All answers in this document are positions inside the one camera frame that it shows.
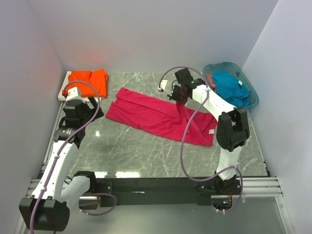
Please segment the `pink t shirt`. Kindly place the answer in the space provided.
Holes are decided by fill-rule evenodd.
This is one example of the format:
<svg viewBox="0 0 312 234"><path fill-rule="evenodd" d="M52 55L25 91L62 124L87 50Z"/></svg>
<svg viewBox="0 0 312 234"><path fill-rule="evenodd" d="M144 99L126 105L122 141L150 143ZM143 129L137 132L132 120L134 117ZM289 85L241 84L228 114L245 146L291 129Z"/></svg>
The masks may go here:
<svg viewBox="0 0 312 234"><path fill-rule="evenodd" d="M170 103L121 88L106 118L162 138L182 141L187 123L195 110L181 103ZM187 131L185 142L212 146L217 120L210 113L198 112Z"/></svg>

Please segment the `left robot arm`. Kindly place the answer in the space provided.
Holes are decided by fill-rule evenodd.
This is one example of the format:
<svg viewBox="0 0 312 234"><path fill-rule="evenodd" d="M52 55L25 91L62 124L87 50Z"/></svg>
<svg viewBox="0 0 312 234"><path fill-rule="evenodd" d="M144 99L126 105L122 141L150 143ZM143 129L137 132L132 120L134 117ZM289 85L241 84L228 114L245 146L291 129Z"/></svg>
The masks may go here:
<svg viewBox="0 0 312 234"><path fill-rule="evenodd" d="M100 99L90 96L89 104L78 94L69 94L63 108L64 118L53 139L52 153L46 169L30 197L19 203L19 211L27 229L62 232L66 228L70 211L84 194L94 195L98 189L94 172L82 171L64 186L69 167L85 136L85 128L103 117Z"/></svg>

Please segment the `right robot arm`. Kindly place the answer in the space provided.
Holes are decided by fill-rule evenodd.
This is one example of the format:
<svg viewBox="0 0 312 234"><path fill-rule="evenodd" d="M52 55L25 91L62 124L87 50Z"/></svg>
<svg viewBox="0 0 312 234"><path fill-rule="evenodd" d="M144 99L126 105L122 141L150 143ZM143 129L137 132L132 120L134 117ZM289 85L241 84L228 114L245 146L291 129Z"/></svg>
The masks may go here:
<svg viewBox="0 0 312 234"><path fill-rule="evenodd" d="M236 108L218 96L209 87L207 78L194 79L191 75L193 70L187 66L177 66L175 78L178 82L173 86L169 81L161 79L158 90L165 92L169 99L185 104L189 98L198 102L217 120L216 140L219 144L220 158L216 172L206 179L190 179L213 186L218 194L224 195L234 188L242 189L243 182L237 181L241 176L237 165L240 152L250 137L247 112L244 108Z"/></svg>

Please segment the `white foam pad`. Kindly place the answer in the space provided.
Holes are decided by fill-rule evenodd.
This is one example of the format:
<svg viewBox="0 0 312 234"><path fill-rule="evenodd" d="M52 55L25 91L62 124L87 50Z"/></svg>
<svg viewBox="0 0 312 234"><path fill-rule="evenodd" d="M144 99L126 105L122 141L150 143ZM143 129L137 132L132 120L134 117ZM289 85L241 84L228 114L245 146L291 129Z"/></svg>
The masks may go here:
<svg viewBox="0 0 312 234"><path fill-rule="evenodd" d="M67 72L66 72L64 81L63 81L62 86L61 86L61 89L60 89L60 91L59 91L59 93L58 93L58 100L59 100L59 101L66 101L66 98L62 95L62 91L63 91L64 87L69 83L68 77L69 77L69 75L70 75L71 73L72 73L72 71L67 71ZM83 99L85 102L90 102L89 99L88 99L87 97L83 97L82 99Z"/></svg>

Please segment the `salmon t shirt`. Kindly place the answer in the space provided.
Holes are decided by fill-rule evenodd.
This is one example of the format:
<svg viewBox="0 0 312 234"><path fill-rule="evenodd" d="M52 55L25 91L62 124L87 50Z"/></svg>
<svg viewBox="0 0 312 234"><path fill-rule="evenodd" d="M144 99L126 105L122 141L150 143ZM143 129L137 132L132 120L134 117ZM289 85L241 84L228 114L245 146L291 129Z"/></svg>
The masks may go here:
<svg viewBox="0 0 312 234"><path fill-rule="evenodd" d="M212 74L207 74L207 80L210 84L211 89L216 93L216 84L213 80L213 75Z"/></svg>

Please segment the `orange folded t shirt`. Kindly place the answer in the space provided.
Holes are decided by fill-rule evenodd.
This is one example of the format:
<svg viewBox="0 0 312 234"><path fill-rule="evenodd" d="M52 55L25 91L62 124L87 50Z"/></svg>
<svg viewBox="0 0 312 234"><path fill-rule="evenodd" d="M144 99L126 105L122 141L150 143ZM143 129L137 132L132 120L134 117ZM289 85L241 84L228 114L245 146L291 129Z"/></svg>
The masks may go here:
<svg viewBox="0 0 312 234"><path fill-rule="evenodd" d="M94 89L96 89L100 98L107 97L107 89L108 89L108 73L105 72L103 68L96 71L72 71L68 77L68 82L75 82L69 85L68 89L77 87L81 92L81 96L83 98L87 98L89 96L96 97L96 93L93 89L91 89L88 85L77 82L83 81L91 85Z"/></svg>

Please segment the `blue t shirt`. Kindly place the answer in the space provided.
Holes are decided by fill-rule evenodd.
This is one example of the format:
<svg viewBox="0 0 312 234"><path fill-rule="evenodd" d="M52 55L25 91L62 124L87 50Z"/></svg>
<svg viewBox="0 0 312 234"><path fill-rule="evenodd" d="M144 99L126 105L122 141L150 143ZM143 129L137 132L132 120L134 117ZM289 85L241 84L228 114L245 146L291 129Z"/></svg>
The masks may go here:
<svg viewBox="0 0 312 234"><path fill-rule="evenodd" d="M250 105L249 91L238 79L225 70L213 72L213 80L216 84L216 93L229 104L235 107L247 107Z"/></svg>

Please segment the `teal plastic basket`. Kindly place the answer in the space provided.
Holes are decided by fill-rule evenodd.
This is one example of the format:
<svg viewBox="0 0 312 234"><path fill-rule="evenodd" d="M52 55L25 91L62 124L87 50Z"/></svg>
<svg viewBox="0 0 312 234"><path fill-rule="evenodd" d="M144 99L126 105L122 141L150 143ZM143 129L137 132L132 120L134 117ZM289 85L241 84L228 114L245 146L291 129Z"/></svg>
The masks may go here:
<svg viewBox="0 0 312 234"><path fill-rule="evenodd" d="M236 64L232 62L221 62L221 63L216 63L216 64L209 64L203 68L202 72L205 78L207 78L207 74L213 74L213 72L216 72L219 70L225 70L231 75L235 76L238 80L242 81L243 85L247 88L247 90L250 93L249 99L251 100L251 103L249 106L244 107L245 109L250 110L258 104L259 98L255 89L252 87L251 83L249 82L245 74Z"/></svg>

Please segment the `aluminium frame rail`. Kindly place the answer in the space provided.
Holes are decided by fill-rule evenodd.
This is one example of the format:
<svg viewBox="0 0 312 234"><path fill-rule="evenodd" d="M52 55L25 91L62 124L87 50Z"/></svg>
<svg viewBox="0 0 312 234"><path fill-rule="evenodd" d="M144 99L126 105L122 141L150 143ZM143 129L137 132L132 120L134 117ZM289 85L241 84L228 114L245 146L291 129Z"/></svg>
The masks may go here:
<svg viewBox="0 0 312 234"><path fill-rule="evenodd" d="M277 177L244 177L243 197L281 197L283 196Z"/></svg>

